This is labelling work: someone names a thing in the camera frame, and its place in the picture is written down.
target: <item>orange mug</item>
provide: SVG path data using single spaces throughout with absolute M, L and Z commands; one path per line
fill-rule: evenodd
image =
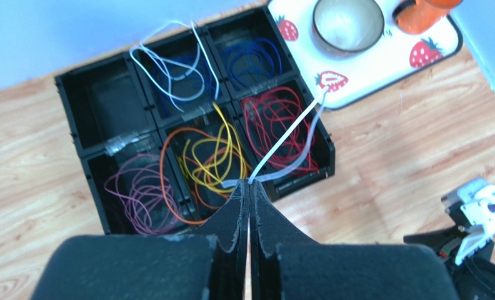
M 404 0 L 392 17 L 405 33 L 422 34 L 460 3 L 462 0 Z

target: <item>white wire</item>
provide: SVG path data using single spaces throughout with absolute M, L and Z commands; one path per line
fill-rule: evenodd
M 314 109 L 314 107 L 316 107 L 316 104 L 319 102 L 319 97 L 316 98 L 299 115 L 299 117 L 297 117 L 297 119 L 292 123 L 292 125 L 290 125 L 288 130 L 281 136 L 281 138 L 277 141 L 277 143 L 275 145 L 273 145 L 273 147 L 270 149 L 270 151 L 268 153 L 266 153 L 266 155 L 263 157 L 262 161 L 259 162 L 259 164 L 255 168 L 253 173 L 251 173 L 251 176 L 249 177 L 249 180 L 247 181 L 249 184 L 252 184 L 254 180 L 257 180 L 257 181 L 260 181 L 263 183 L 264 181 L 270 181 L 270 180 L 281 178 L 283 176 L 288 175 L 290 172 L 294 171 L 297 167 L 299 167 L 303 163 L 303 161 L 306 159 L 306 157 L 310 151 L 312 140 L 314 137 L 314 130 L 316 129 L 316 124 L 318 123 L 318 120 L 325 109 L 325 97 L 327 95 L 327 90 L 328 89 L 326 88 L 323 95 L 319 96 L 319 97 L 322 97 L 321 107 L 319 108 L 318 112 L 314 116 L 314 119 L 312 119 L 311 127 L 310 127 L 310 130 L 308 132 L 308 136 L 307 136 L 307 143 L 305 144 L 305 147 L 303 148 L 301 155 L 294 162 L 292 162 L 290 165 L 288 165 L 287 167 L 285 167 L 282 170 L 279 170 L 279 171 L 271 173 L 271 174 L 257 176 L 257 174 L 259 173 L 261 168 L 266 164 L 268 159 L 277 151 L 277 149 L 279 149 L 279 147 L 281 147 L 281 145 L 284 143 L 284 141 L 290 136 L 290 134 L 292 134 L 292 132 L 297 128 L 299 123 L 301 123 L 303 121 L 303 119 L 307 116 L 307 114 L 309 114 Z M 231 188 L 231 187 L 235 186 L 237 184 L 237 182 L 238 182 L 238 180 L 235 180 L 235 179 L 225 180 L 222 182 L 222 187 L 223 188 Z
M 182 64 L 180 62 L 173 61 L 173 60 L 165 58 L 165 57 L 161 57 L 161 56 L 157 55 L 155 52 L 153 52 L 151 49 L 149 49 L 148 47 L 144 46 L 144 44 L 146 43 L 146 41 L 148 39 L 152 38 L 157 33 L 161 32 L 162 30 L 164 30 L 164 28 L 168 27 L 171 24 L 178 24 L 178 25 L 185 26 L 187 28 L 192 28 L 192 31 L 194 32 L 194 35 L 195 35 L 196 40 L 197 40 L 197 53 L 196 53 L 196 59 L 194 60 L 194 63 L 191 66 L 187 65 L 187 64 Z M 151 58 L 153 63 L 155 63 L 157 68 L 159 68 L 159 70 L 161 70 L 161 72 L 164 75 L 166 75 L 166 77 L 168 79 L 167 90 L 165 90 L 162 86 L 160 86 L 157 83 L 157 81 L 155 81 L 153 76 L 151 76 L 151 74 L 148 72 L 148 70 L 146 70 L 146 68 L 136 59 L 136 57 L 134 56 L 133 53 L 134 53 L 134 51 L 137 51 L 137 50 L 140 50 L 140 51 L 146 53 L 146 55 L 148 55 L 149 58 Z M 196 32 L 194 21 L 192 21 L 191 26 L 188 26 L 187 24 L 184 24 L 183 22 L 177 21 L 177 20 L 166 22 L 162 26 L 155 29 L 152 33 L 145 36 L 142 40 L 140 40 L 138 45 L 131 47 L 129 49 L 129 55 L 131 56 L 131 59 L 144 71 L 144 73 L 151 80 L 151 82 L 159 90 L 161 90 L 165 95 L 167 95 L 170 98 L 170 102 L 172 102 L 172 105 L 178 111 L 181 111 L 182 113 L 184 113 L 184 111 L 176 104 L 175 100 L 182 101 L 182 102 L 193 101 L 205 92 L 205 79 L 204 79 L 203 75 L 201 74 L 201 72 L 199 72 L 197 69 L 201 51 L 203 52 L 203 56 L 205 56 L 205 60 L 207 61 L 207 65 L 209 67 L 209 70 L 211 70 L 212 76 L 214 76 L 214 80 L 216 81 L 216 91 L 214 93 L 214 100 L 216 100 L 219 96 L 219 89 L 220 89 L 218 77 L 216 76 L 216 73 L 213 70 L 212 64 L 209 60 L 209 56 L 207 55 L 207 52 L 205 51 L 205 48 L 203 47 L 203 43 L 201 42 L 201 40 L 200 40 L 200 38 Z M 166 66 L 166 63 L 173 64 L 173 65 L 176 65 L 176 66 L 179 66 L 182 68 L 186 68 L 187 71 L 184 74 L 179 75 L 179 76 L 171 76 L 170 72 L 168 70 L 168 67 Z M 192 72 L 197 73 L 197 75 L 201 78 L 201 89 L 196 94 L 194 94 L 190 97 L 178 97 L 176 95 L 173 95 L 172 94 L 172 81 L 183 80 L 184 78 L 186 78 L 186 76 L 190 75 Z

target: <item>white tray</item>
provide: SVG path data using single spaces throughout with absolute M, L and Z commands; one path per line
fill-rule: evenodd
M 392 19 L 392 12 L 400 1 L 376 0 L 384 14 L 384 36 L 372 48 L 357 56 L 331 57 L 321 52 L 312 40 L 312 18 L 316 1 L 272 0 L 268 8 L 276 21 L 284 17 L 284 20 L 297 27 L 297 37 L 283 37 L 288 39 L 286 44 L 312 95 L 320 95 L 326 83 L 340 85 L 330 89 L 331 92 L 326 97 L 328 109 L 338 109 L 351 104 L 430 66 L 431 63 L 455 54 L 462 46 L 460 31 L 450 18 L 443 18 L 425 33 L 412 36 L 402 32 Z M 427 47 L 421 54 L 421 49 L 424 48 L 422 39 L 432 39 L 438 48 L 441 48 L 441 55 L 433 52 L 429 57 Z M 417 67 L 411 66 L 413 59 Z

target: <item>blue wall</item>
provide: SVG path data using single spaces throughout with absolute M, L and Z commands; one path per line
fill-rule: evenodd
M 253 1 L 0 0 L 0 89 L 135 43 L 166 19 Z M 495 91 L 495 0 L 465 0 L 452 15 Z
M 465 0 L 451 15 L 495 92 L 495 0 Z

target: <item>yellow wire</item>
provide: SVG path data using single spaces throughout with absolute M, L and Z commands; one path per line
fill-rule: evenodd
M 220 126 L 217 137 L 200 139 L 192 145 L 191 152 L 197 164 L 197 168 L 193 169 L 192 171 L 190 171 L 188 168 L 186 153 L 188 151 L 188 147 L 191 142 L 190 140 L 186 141 L 186 144 L 184 145 L 183 148 L 182 157 L 181 158 L 178 157 L 177 160 L 179 161 L 179 164 L 182 166 L 181 168 L 182 173 L 190 177 L 196 184 L 205 186 L 210 191 L 213 191 L 215 193 L 226 194 L 226 193 L 231 193 L 233 191 L 233 188 L 221 189 L 218 186 L 227 178 L 227 176 L 231 171 L 234 153 L 236 152 L 240 158 L 240 174 L 239 174 L 240 178 L 246 178 L 248 176 L 248 169 L 250 169 L 250 167 L 248 166 L 248 163 L 246 162 L 242 154 L 242 147 L 240 143 L 240 138 L 238 136 L 238 132 L 236 131 L 233 125 L 229 124 L 226 121 L 226 118 L 224 117 L 218 105 L 216 105 L 216 103 L 213 103 L 213 105 L 224 124 Z M 224 134 L 224 130 L 227 132 L 227 139 L 224 139 L 225 141 L 223 141 L 222 138 L 222 135 Z M 236 140 L 236 145 L 233 143 L 231 132 Z M 214 162 L 210 162 L 208 164 L 204 164 L 196 156 L 196 148 L 205 143 L 216 143 L 214 147 Z M 223 147 L 220 148 L 221 144 L 225 144 L 226 146 L 223 155 L 220 158 L 218 158 L 219 156 L 218 153 L 220 153 L 221 150 L 223 149 Z M 218 166 L 220 166 L 227 158 L 228 158 L 227 168 L 220 175 L 218 171 Z M 203 180 L 199 179 L 197 176 L 197 174 L 200 173 L 201 171 L 208 174 L 208 176 L 204 176 Z

